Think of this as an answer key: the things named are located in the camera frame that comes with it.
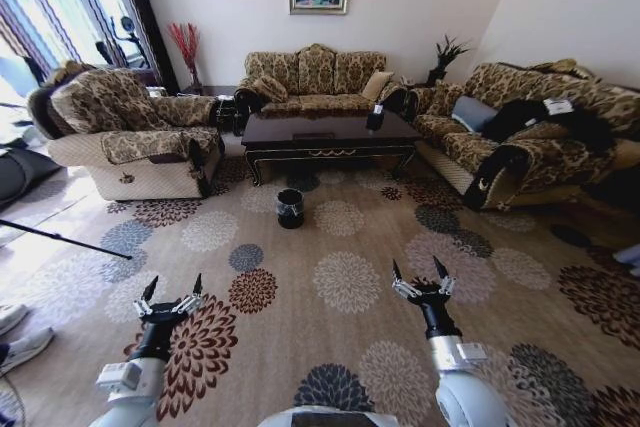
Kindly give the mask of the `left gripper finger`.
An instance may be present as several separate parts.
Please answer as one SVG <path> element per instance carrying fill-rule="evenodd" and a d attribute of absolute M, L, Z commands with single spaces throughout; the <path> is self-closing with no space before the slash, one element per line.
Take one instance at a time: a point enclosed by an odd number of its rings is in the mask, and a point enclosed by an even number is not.
<path fill-rule="evenodd" d="M 179 315 L 194 313 L 202 304 L 202 290 L 202 274 L 199 273 L 192 292 L 174 307 L 174 312 Z"/>
<path fill-rule="evenodd" d="M 134 309 L 139 318 L 144 318 L 153 313 L 152 307 L 149 305 L 149 301 L 152 299 L 155 292 L 159 276 L 156 275 L 152 281 L 144 288 L 143 293 L 138 299 L 133 301 Z"/>

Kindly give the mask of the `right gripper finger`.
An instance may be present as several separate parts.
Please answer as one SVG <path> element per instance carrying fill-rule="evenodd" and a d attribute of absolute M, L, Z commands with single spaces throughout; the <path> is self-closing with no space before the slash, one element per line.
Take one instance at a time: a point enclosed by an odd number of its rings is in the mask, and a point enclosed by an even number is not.
<path fill-rule="evenodd" d="M 406 282 L 401 275 L 400 269 L 395 260 L 392 260 L 392 288 L 403 298 L 419 298 L 421 291 Z"/>
<path fill-rule="evenodd" d="M 455 283 L 457 281 L 456 277 L 449 274 L 445 265 L 436 256 L 433 256 L 433 261 L 436 271 L 441 280 L 439 293 L 442 295 L 452 295 Z"/>

